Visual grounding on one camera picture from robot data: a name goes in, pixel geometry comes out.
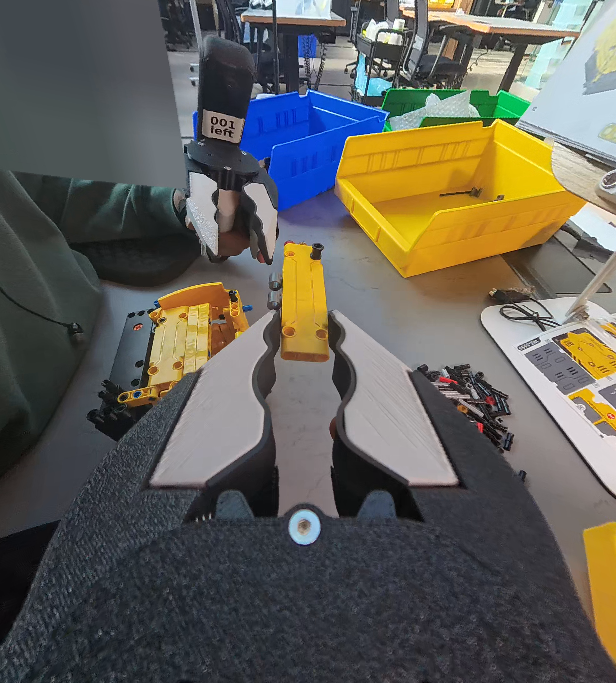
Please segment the black wired earphone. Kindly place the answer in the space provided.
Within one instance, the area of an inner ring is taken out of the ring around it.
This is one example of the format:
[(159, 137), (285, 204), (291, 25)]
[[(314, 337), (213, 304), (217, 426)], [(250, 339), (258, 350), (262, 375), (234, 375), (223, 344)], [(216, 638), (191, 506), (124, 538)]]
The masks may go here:
[(79, 337), (80, 335), (84, 335), (84, 330), (78, 322), (59, 321), (59, 320), (51, 318), (47, 315), (44, 315), (43, 313), (32, 310), (31, 308), (29, 308), (29, 307), (23, 305), (22, 303), (18, 302), (13, 296), (11, 296), (5, 290), (5, 288), (1, 284), (0, 284), (0, 295), (2, 295), (5, 298), (5, 300), (8, 301), (12, 306), (21, 310), (22, 312), (25, 312), (26, 314), (33, 316), (34, 318), (37, 318), (37, 319), (42, 320), (44, 322), (47, 322), (49, 324), (53, 324), (55, 326), (63, 328), (65, 330), (65, 332), (67, 333), (68, 337), (70, 337), (70, 338)]

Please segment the clear bubble wrap sheet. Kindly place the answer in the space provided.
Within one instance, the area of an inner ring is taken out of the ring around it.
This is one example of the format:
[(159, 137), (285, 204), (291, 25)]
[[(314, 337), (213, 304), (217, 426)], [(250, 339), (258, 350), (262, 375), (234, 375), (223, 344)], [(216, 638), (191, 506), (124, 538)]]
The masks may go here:
[(431, 93), (424, 106), (389, 117), (387, 124), (391, 131), (404, 131), (419, 128), (423, 121), (430, 118), (450, 118), (451, 122), (454, 122), (456, 119), (473, 120), (481, 116), (478, 109), (470, 102), (470, 91), (463, 90), (443, 99)]

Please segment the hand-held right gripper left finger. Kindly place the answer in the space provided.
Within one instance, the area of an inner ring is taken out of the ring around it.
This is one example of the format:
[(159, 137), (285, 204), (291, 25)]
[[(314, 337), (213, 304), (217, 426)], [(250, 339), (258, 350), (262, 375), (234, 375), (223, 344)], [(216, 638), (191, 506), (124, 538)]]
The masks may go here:
[(278, 467), (266, 401), (276, 379), (280, 313), (268, 312), (201, 370), (150, 476), (159, 491), (195, 491), (194, 516), (241, 492), (256, 517), (278, 512)]

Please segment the black office chair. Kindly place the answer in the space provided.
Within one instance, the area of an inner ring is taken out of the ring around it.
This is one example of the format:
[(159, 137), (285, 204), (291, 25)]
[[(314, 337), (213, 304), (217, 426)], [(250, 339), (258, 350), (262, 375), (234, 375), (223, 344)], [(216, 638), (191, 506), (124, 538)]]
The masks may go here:
[(429, 54), (428, 1), (414, 1), (414, 27), (399, 70), (400, 81), (411, 88), (459, 88), (467, 66), (442, 55), (444, 47), (435, 55)]

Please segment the pile of small lego pins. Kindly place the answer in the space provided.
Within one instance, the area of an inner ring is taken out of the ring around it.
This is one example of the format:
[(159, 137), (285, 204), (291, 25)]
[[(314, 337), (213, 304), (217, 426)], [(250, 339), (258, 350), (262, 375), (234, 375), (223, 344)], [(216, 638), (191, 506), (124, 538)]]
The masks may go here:
[(504, 418), (511, 415), (509, 396), (488, 382), (482, 371), (473, 371), (470, 364), (445, 365), (438, 370), (422, 364), (416, 371), (450, 400), (501, 453), (512, 449), (515, 435), (504, 423)]

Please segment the black utility cart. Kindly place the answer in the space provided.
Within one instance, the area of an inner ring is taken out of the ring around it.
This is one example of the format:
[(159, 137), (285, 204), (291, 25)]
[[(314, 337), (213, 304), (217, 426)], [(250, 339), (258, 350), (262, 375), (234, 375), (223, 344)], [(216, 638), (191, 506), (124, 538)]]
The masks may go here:
[(409, 31), (402, 18), (365, 25), (355, 39), (357, 60), (350, 90), (353, 102), (380, 107), (398, 86)]

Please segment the white flat board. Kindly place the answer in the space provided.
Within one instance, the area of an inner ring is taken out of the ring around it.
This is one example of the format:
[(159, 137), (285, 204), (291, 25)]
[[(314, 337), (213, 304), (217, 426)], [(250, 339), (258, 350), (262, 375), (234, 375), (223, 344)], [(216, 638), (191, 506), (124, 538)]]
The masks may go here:
[(574, 410), (553, 386), (535, 370), (530, 363), (521, 358), (514, 346), (531, 337), (548, 334), (551, 330), (559, 331), (569, 324), (579, 324), (598, 320), (616, 313), (610, 313), (595, 303), (588, 303), (586, 320), (567, 319), (567, 310), (573, 303), (572, 297), (545, 300), (542, 306), (532, 302), (521, 304), (522, 307), (538, 313), (544, 322), (555, 322), (556, 326), (541, 330), (533, 320), (525, 320), (519, 312), (501, 312), (504, 305), (493, 305), (483, 310), (481, 323), (496, 345), (508, 358), (530, 390), (539, 399), (561, 431), (579, 452), (586, 465), (595, 474), (598, 481), (616, 498), (616, 448), (601, 439)]

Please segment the person's left forearm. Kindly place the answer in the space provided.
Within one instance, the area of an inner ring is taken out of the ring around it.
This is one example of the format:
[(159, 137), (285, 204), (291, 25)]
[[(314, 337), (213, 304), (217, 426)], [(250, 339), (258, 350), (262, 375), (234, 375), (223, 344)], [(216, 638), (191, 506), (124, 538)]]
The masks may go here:
[(186, 225), (186, 199), (180, 189), (23, 172), (14, 177), (69, 243), (178, 235), (200, 248), (196, 233)]

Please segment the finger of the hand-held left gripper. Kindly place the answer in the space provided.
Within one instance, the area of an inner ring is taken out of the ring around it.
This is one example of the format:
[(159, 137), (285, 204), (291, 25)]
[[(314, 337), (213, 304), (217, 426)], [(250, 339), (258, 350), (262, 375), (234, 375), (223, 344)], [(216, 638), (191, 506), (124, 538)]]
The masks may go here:
[(186, 216), (192, 223), (202, 252), (218, 257), (220, 230), (216, 221), (218, 184), (205, 174), (189, 172)]
[(278, 238), (278, 211), (267, 187), (256, 182), (245, 185), (240, 194), (240, 208), (246, 219), (252, 257), (272, 264)]

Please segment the green plastic storage bin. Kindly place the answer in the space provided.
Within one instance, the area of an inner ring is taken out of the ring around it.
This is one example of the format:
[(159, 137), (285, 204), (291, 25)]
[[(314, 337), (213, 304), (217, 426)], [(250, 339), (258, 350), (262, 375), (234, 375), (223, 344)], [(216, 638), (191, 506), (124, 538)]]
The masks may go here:
[[(382, 105), (382, 110), (387, 112), (388, 117), (407, 113), (415, 108), (424, 106), (431, 93), (435, 93), (441, 99), (451, 97), (463, 90), (431, 90), (431, 89), (391, 89), (387, 92)], [(470, 102), (478, 109), (481, 118), (469, 120), (459, 119), (451, 122), (450, 118), (430, 118), (423, 121), (421, 127), (442, 126), (466, 122), (481, 122), (483, 126), (490, 126), (496, 120), (503, 120), (508, 124), (515, 125), (529, 107), (529, 102), (506, 91), (499, 91), (491, 95), (487, 90), (470, 91)], [(384, 130), (389, 132), (389, 126), (384, 124)]]

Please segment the blue plastic storage bin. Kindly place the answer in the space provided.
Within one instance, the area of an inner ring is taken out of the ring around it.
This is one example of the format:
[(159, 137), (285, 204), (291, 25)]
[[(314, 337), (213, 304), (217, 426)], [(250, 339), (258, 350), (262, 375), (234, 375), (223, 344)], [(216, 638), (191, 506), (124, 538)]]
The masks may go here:
[(203, 135), (239, 143), (258, 160), (270, 159), (278, 210), (334, 186), (346, 139), (382, 132), (388, 114), (375, 107), (308, 90), (255, 98), (244, 117), (203, 113)]

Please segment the person's left hand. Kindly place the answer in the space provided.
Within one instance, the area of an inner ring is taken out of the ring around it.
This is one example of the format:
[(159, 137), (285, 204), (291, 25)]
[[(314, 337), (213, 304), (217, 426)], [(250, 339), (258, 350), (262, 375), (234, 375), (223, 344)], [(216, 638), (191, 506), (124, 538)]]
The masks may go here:
[(249, 250), (252, 258), (259, 263), (266, 263), (256, 232), (248, 231), (245, 227), (234, 227), (227, 232), (218, 234), (217, 254), (213, 254), (208, 247), (203, 247), (202, 255), (211, 263), (220, 263), (241, 255), (246, 250)]

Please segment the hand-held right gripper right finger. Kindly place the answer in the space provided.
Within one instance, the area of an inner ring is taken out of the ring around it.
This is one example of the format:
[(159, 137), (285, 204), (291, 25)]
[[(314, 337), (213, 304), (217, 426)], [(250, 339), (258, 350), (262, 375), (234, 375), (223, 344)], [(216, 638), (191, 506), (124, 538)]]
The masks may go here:
[(358, 515), (383, 492), (400, 517), (421, 518), (414, 493), (457, 492), (459, 475), (412, 369), (338, 311), (329, 312), (334, 418), (330, 475), (337, 513)]

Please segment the lego sticker sheet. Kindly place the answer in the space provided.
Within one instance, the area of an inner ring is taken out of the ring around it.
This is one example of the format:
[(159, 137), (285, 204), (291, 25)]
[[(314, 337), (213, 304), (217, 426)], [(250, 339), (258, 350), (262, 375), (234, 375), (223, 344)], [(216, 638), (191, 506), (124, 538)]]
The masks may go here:
[(616, 448), (616, 314), (514, 346), (576, 414)]

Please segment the yellow lego vehicle model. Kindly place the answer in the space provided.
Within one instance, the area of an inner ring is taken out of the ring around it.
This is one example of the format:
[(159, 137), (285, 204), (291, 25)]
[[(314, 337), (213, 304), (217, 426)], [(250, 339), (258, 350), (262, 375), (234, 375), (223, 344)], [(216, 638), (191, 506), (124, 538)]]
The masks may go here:
[(238, 290), (221, 282), (183, 288), (125, 319), (100, 405), (87, 414), (97, 431), (118, 441), (184, 378), (249, 328)]

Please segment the lego instruction booklet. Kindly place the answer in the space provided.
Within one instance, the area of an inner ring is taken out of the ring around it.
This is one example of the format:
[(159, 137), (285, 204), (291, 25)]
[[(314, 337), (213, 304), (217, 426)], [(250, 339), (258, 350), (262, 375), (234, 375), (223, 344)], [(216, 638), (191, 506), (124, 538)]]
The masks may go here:
[(586, 25), (517, 127), (616, 168), (616, 1)]

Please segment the wooden top office desk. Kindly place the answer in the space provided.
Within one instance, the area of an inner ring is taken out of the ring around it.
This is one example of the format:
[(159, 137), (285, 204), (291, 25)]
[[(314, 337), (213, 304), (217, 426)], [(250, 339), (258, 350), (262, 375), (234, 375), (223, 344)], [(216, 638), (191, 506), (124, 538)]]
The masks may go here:
[[(399, 8), (405, 18), (414, 20), (413, 6), (400, 4)], [(443, 33), (444, 51), (448, 41), (454, 40), (458, 43), (452, 60), (466, 65), (467, 71), (474, 51), (478, 50), (484, 39), (506, 39), (513, 46), (513, 54), (500, 81), (498, 89), (502, 91), (509, 91), (513, 85), (528, 47), (543, 46), (566, 39), (575, 41), (581, 33), (581, 30), (560, 29), (521, 19), (458, 14), (449, 10), (438, 12), (430, 9), (429, 26), (431, 30)]]
[(249, 9), (241, 14), (240, 19), (258, 30), (269, 27), (276, 46), (281, 48), (285, 90), (286, 92), (298, 91), (300, 88), (298, 36), (333, 33), (337, 28), (344, 28), (346, 20), (334, 12), (331, 12), (328, 18), (282, 13), (277, 14), (276, 18), (273, 17), (272, 10)]

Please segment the yellow lego panel assembly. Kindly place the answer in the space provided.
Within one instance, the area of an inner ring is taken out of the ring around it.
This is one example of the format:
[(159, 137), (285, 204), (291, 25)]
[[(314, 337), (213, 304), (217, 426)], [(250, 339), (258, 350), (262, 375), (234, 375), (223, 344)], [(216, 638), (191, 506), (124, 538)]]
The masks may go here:
[(323, 245), (287, 241), (281, 273), (269, 278), (268, 308), (280, 312), (280, 355), (286, 361), (329, 360)]

